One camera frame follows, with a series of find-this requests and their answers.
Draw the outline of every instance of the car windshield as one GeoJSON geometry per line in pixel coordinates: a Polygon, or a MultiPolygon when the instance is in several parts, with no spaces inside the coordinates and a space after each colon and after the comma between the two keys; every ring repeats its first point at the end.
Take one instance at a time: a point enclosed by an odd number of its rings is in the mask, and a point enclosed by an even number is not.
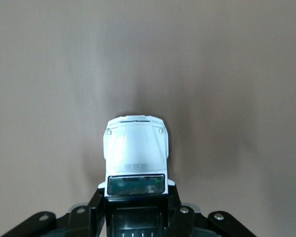
{"type": "Polygon", "coordinates": [[[108,194],[161,194],[165,191],[164,175],[109,177],[108,194]]]}

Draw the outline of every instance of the white toy car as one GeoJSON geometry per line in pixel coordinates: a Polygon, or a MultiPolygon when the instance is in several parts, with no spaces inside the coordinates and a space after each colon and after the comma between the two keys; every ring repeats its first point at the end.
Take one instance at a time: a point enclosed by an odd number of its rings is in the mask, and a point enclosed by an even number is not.
{"type": "Polygon", "coordinates": [[[168,194],[168,132],[153,116],[125,116],[108,122],[103,136],[105,197],[168,194]]]}

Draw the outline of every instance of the screw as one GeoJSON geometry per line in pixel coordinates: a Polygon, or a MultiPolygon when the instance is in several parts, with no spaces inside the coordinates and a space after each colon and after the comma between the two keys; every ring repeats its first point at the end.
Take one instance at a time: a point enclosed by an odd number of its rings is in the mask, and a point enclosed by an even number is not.
{"type": "Polygon", "coordinates": [[[220,213],[216,213],[214,215],[214,218],[217,219],[217,220],[219,220],[219,221],[222,221],[224,219],[223,215],[221,215],[220,213]]]}
{"type": "Polygon", "coordinates": [[[184,207],[181,207],[180,208],[180,212],[186,214],[186,213],[188,213],[188,208],[186,208],[185,206],[184,207]]]}
{"type": "Polygon", "coordinates": [[[80,209],[77,210],[77,213],[78,213],[78,214],[81,214],[81,213],[83,213],[83,212],[85,212],[85,209],[84,209],[84,208],[80,208],[80,209]]]}
{"type": "Polygon", "coordinates": [[[44,221],[44,220],[47,220],[48,218],[49,216],[47,214],[44,214],[39,218],[39,221],[44,221]]]}

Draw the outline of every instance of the metal screw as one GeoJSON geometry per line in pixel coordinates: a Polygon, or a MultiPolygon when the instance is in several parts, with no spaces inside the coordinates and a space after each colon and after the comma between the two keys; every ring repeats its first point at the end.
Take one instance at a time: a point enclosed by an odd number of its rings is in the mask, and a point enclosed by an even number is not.
{"type": "Polygon", "coordinates": [[[48,218],[49,216],[47,214],[44,214],[39,218],[39,221],[44,221],[44,220],[47,220],[48,218]]]}
{"type": "Polygon", "coordinates": [[[224,219],[223,215],[221,215],[220,213],[216,213],[214,215],[215,219],[219,220],[219,221],[222,221],[224,219]]]}
{"type": "Polygon", "coordinates": [[[84,209],[84,208],[80,208],[80,209],[77,210],[77,213],[78,213],[78,214],[81,214],[81,213],[83,213],[83,212],[85,212],[85,209],[84,209]]]}
{"type": "Polygon", "coordinates": [[[181,207],[180,208],[180,212],[186,214],[186,213],[188,213],[188,208],[186,208],[185,206],[184,207],[181,207]]]}

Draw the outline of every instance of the gray surface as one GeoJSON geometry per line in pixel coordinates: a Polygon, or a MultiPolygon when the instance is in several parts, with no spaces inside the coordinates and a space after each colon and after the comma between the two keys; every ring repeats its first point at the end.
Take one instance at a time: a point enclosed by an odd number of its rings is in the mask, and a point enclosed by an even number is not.
{"type": "Polygon", "coordinates": [[[0,1],[0,235],[88,201],[125,114],[166,121],[182,201],[296,236],[296,1],[0,1]]]}

